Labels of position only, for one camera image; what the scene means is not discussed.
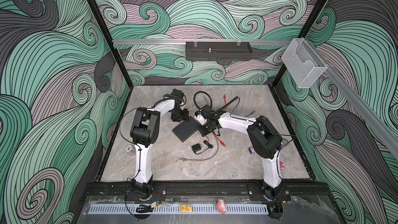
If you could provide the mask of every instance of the wire mesh file holder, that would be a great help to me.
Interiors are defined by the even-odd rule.
[[[312,42],[294,38],[282,56],[298,88],[309,88],[326,70],[326,62]]]

